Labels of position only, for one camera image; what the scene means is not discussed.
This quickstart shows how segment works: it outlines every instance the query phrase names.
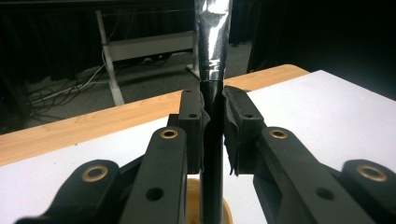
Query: wooden table edge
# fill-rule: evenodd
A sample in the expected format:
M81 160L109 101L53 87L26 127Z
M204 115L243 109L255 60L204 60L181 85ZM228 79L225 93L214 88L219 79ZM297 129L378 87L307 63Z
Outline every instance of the wooden table edge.
M226 79L225 85L254 91L308 74L295 65ZM131 128L178 113L181 91L0 135L0 166Z

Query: hole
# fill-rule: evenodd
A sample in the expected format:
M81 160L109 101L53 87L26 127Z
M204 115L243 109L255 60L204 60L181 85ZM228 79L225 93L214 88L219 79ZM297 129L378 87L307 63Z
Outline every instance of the hole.
M284 139L288 137L288 134L280 131L280 130L271 130L270 131L271 136L273 136L274 138L280 138L280 139Z
M82 180L85 182L95 182L103 179L107 175L107 167L104 165L94 165L88 167L82 174Z
M316 190L316 193L319 196L319 198L321 198L323 200L332 201L335 198L334 194L325 188L318 188Z
M177 136L177 131L174 129L166 129L161 132L162 138L175 138Z
M371 165L361 164L358 165L356 169L362 176L377 182L384 182L388 179L387 175L383 171Z
M149 189L146 198L151 202L156 202L163 197L163 190L159 188Z

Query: brass ring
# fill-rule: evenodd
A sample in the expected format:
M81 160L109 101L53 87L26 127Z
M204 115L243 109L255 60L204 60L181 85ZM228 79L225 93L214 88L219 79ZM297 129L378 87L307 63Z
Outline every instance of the brass ring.
M278 129L274 129L270 131L271 136L273 136L274 138L279 138L279 139L285 139L287 138L289 135L283 131L280 131Z
M99 170L100 173L97 175L90 175L90 172L93 170ZM105 167L104 165L94 165L94 166L90 166L88 167L87 170L85 170L84 174L82 174L82 180L84 180L85 182L95 182L98 180L101 180L103 177L105 177L108 173L108 169L107 167Z
M361 164L358 165L356 169L362 176L377 182L384 182L388 179L387 175L383 171L371 165Z
M174 129L165 129L161 132L161 137L162 138L176 138L178 135L177 131Z

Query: gray floor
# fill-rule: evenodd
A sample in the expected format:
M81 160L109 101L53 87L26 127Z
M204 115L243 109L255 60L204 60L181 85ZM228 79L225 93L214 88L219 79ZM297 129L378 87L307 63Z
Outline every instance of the gray floor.
M226 78L246 73L250 49L250 43L228 48ZM197 84L199 79L186 69L186 65L191 62L192 54L183 52L173 54L166 63L141 63L116 67L117 80L125 103L183 90ZM98 68L99 66L87 69L77 77L91 77ZM101 75L100 80L93 79L97 83L88 90L82 89L78 94L70 92L55 99L33 104L34 111L31 118L27 120L26 127L35 127L114 106L110 89L106 83L108 80L106 69L102 70ZM34 100L43 97L47 92L64 90L74 85L76 85L76 81L52 82L48 77L38 84L28 86L27 89L35 92L31 95L31 99Z

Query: white paper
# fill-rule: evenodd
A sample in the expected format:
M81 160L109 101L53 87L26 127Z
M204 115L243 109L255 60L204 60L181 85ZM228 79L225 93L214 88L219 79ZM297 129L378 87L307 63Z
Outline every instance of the white paper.
M294 132L318 160L337 170L348 160L366 159L396 171L396 103L323 71L249 93L268 126ZM0 223L38 216L59 187L86 161L119 166L146 151L151 134L166 118L76 146L0 167ZM223 196L233 222L265 223L252 175L229 176L224 152Z

